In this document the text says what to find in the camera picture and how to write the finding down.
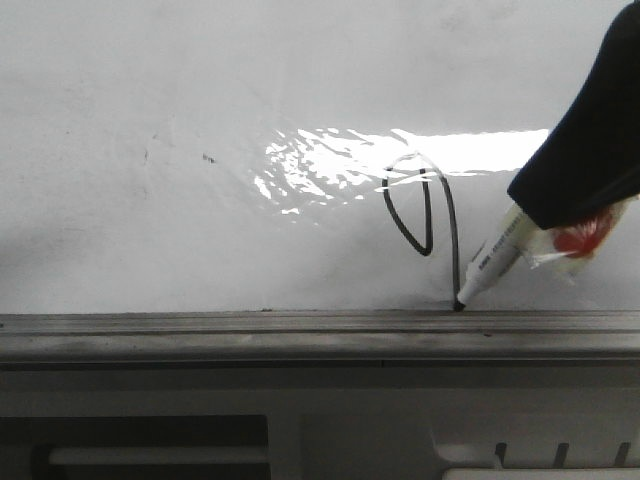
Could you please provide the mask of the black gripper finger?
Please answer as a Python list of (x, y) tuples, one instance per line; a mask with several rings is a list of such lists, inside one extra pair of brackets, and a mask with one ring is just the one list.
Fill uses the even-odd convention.
[(508, 187), (541, 229), (639, 192), (639, 6), (615, 17), (579, 94)]

